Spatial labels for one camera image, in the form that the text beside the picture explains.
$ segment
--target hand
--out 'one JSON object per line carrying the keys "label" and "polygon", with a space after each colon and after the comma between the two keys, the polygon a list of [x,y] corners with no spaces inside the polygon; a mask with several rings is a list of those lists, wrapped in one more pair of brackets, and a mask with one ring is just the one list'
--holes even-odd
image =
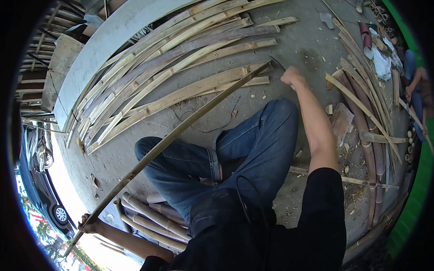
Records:
{"label": "hand", "polygon": [[411,101],[411,94],[413,93],[414,88],[410,85],[408,87],[405,87],[405,97],[407,98],[407,101]]}
{"label": "hand", "polygon": [[300,70],[294,66],[290,66],[282,77],[280,77],[280,80],[287,85],[307,85],[306,78],[304,78]]}
{"label": "hand", "polygon": [[79,222],[78,229],[84,233],[98,233],[99,228],[101,227],[104,222],[102,222],[99,218],[96,219],[93,223],[87,224],[83,227],[83,224],[87,221],[90,214],[84,214],[82,215],[82,222]]}

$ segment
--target black shirt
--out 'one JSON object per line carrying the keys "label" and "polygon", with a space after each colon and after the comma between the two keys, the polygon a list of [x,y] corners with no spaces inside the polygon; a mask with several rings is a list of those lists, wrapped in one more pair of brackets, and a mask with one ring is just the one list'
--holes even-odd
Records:
{"label": "black shirt", "polygon": [[276,225],[274,219],[267,230],[260,218],[250,224],[244,219],[217,223],[200,231],[172,262],[149,256],[141,271],[338,270],[346,246],[341,181],[330,168],[309,175],[296,228]]}

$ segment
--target sleeve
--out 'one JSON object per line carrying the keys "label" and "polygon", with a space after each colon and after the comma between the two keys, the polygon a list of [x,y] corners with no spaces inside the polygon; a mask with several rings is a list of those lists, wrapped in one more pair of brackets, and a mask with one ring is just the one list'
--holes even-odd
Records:
{"label": "sleeve", "polygon": [[146,257],[145,263],[141,266],[140,271],[157,271],[167,264],[165,260],[157,256]]}
{"label": "sleeve", "polygon": [[319,168],[307,178],[297,229],[307,239],[314,261],[339,269],[345,254],[346,230],[342,179],[336,170]]}

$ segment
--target blue jeans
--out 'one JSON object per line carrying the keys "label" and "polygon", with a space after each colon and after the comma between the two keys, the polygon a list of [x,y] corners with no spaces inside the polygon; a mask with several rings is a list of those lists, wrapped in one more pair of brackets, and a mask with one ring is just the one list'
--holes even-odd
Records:
{"label": "blue jeans", "polygon": [[[220,131],[213,149],[176,140],[151,161],[143,172],[154,188],[190,221],[190,209],[201,198],[222,188],[236,189],[250,202],[272,207],[291,165],[298,133],[298,109],[286,99],[270,101],[251,118],[233,129]],[[137,159],[142,159],[161,138],[144,137],[135,145]],[[198,177],[220,179],[219,163],[246,157],[227,180],[209,186]]]}
{"label": "blue jeans", "polygon": [[[414,75],[416,73],[416,56],[414,55],[413,51],[407,50],[405,51],[405,62],[404,62],[404,75],[408,79],[408,81],[411,82],[414,79]],[[421,97],[421,87],[419,84],[414,88],[413,93],[411,94],[411,101],[410,105],[413,106],[413,109],[416,113],[416,116],[420,121],[422,121],[422,97]],[[416,132],[418,134],[419,139],[424,142],[425,137],[422,134],[422,130],[419,127],[419,125],[414,122],[413,123],[414,128],[416,129]]]}

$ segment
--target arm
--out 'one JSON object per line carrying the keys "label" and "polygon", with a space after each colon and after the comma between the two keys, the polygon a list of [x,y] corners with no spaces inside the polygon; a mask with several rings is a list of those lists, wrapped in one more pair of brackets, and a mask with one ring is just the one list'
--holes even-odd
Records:
{"label": "arm", "polygon": [[300,102],[301,116],[311,156],[309,173],[321,167],[329,167],[338,171],[338,153],[332,125],[315,95],[309,89],[306,79],[297,68],[289,67],[280,80],[294,86]]}
{"label": "arm", "polygon": [[411,100],[411,94],[422,79],[422,72],[423,70],[420,67],[417,68],[416,72],[414,73],[413,81],[408,87],[405,87],[405,97],[408,101]]}
{"label": "arm", "polygon": [[94,223],[87,224],[82,227],[82,224],[89,218],[89,214],[82,216],[82,223],[79,222],[78,229],[84,233],[98,233],[108,240],[128,249],[134,254],[146,259],[147,256],[157,256],[171,262],[173,260],[173,252],[161,246],[149,242],[148,240],[133,236],[120,229],[114,228],[109,224],[104,223],[100,219]]}

